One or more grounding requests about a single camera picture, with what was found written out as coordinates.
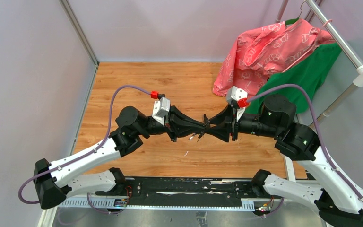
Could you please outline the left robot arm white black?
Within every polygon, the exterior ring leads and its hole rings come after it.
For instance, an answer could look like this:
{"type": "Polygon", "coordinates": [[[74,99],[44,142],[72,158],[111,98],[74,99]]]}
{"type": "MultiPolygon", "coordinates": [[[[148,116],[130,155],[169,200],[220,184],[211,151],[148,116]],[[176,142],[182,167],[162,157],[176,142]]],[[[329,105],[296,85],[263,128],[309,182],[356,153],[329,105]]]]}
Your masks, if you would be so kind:
{"type": "Polygon", "coordinates": [[[89,175],[85,172],[134,152],[142,146],[142,138],[167,134],[175,142],[178,138],[202,134],[208,125],[208,121],[196,121],[175,106],[164,110],[155,107],[151,116],[127,106],[121,110],[116,123],[118,128],[95,145],[59,160],[48,162],[43,158],[35,163],[33,184],[37,204],[42,209],[56,207],[67,198],[90,192],[123,194],[127,183],[120,169],[113,167],[89,175]]]}

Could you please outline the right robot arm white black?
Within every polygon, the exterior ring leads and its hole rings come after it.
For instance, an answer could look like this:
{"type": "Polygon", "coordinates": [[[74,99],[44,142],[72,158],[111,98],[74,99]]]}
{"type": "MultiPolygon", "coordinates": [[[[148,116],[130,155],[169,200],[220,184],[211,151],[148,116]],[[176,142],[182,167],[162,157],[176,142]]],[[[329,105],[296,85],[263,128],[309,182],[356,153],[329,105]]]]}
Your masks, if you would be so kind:
{"type": "Polygon", "coordinates": [[[205,132],[223,141],[235,140],[239,133],[272,137],[281,154],[303,166],[319,183],[305,186],[261,169],[251,180],[253,195],[292,200],[335,227],[363,227],[363,189],[332,164],[313,129],[294,121],[293,103],[273,94],[264,99],[259,114],[240,113],[234,106],[232,101],[216,116],[205,118],[205,132]]]}

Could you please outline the black-headed key bunch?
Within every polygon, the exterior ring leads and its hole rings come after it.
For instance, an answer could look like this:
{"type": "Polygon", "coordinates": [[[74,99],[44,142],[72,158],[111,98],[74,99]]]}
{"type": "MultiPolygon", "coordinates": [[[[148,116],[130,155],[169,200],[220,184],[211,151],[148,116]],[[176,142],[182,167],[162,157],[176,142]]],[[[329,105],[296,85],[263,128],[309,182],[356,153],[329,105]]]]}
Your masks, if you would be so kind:
{"type": "Polygon", "coordinates": [[[192,140],[195,136],[198,136],[198,140],[199,141],[205,134],[205,129],[209,128],[209,124],[210,124],[210,120],[207,118],[206,114],[203,114],[203,121],[204,121],[204,129],[200,132],[200,133],[193,133],[190,137],[189,140],[192,140]]]}

